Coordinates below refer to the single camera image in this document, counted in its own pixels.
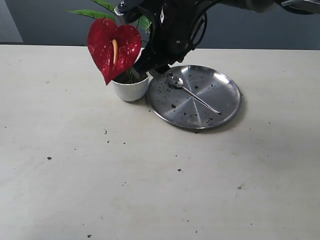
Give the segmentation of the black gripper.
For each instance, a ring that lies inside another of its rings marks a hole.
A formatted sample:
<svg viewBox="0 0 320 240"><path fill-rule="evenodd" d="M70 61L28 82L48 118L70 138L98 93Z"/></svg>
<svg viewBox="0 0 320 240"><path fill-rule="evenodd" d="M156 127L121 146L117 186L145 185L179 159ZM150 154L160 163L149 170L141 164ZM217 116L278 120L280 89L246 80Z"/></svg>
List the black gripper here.
<svg viewBox="0 0 320 240"><path fill-rule="evenodd" d="M171 69L168 64L182 62L205 35L207 9L206 0L165 0L150 47L142 50L131 67L133 75L139 79L145 72L149 72L153 78L159 78Z"/></svg>

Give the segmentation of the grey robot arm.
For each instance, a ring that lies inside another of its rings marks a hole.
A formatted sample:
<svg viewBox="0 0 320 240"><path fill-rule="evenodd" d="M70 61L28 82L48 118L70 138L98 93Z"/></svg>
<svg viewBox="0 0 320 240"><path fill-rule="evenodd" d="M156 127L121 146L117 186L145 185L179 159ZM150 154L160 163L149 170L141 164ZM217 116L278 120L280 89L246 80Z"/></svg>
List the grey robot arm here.
<svg viewBox="0 0 320 240"><path fill-rule="evenodd" d="M256 13L275 5L299 15L320 12L318 0L145 0L138 9L151 20L152 30L132 73L136 77L151 70L164 73L169 65L181 63L196 48L194 39L200 28L207 27L207 10L218 4Z"/></svg>

